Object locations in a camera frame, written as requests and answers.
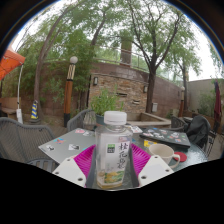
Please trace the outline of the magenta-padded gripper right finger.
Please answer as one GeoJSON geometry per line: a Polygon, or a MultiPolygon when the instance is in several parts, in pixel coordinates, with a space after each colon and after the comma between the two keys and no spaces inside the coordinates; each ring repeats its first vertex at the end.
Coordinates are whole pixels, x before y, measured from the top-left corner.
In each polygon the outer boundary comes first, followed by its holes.
{"type": "Polygon", "coordinates": [[[131,145],[130,175],[133,187],[143,187],[172,173],[173,170],[160,156],[150,156],[137,145],[131,145]]]}

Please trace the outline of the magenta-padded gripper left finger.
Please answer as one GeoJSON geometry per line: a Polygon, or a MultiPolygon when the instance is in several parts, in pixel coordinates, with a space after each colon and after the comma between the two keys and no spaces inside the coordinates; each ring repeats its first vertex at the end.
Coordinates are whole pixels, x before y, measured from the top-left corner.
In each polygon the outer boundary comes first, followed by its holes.
{"type": "Polygon", "coordinates": [[[78,186],[91,188],[95,175],[96,150],[92,145],[80,154],[66,158],[53,174],[68,180],[78,186]]]}

